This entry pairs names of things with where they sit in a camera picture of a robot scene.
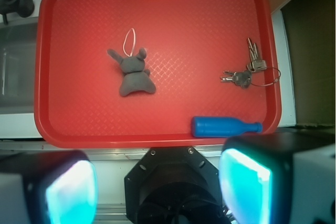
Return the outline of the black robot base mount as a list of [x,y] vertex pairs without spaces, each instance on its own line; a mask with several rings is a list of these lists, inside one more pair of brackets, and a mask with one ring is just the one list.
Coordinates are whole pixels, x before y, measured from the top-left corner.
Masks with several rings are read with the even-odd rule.
[[193,147],[151,148],[124,178],[132,223],[229,223],[219,171]]

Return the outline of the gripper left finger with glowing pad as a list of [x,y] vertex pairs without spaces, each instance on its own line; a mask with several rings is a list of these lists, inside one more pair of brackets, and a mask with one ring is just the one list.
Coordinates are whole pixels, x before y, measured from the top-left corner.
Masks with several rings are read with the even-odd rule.
[[1,156],[1,223],[93,223],[96,169],[79,150]]

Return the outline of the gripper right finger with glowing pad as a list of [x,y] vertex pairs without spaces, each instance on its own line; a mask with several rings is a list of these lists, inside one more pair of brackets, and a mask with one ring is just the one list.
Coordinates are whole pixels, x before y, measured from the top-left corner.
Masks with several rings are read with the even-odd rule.
[[219,159],[219,184],[238,223],[335,223],[335,136],[231,137]]

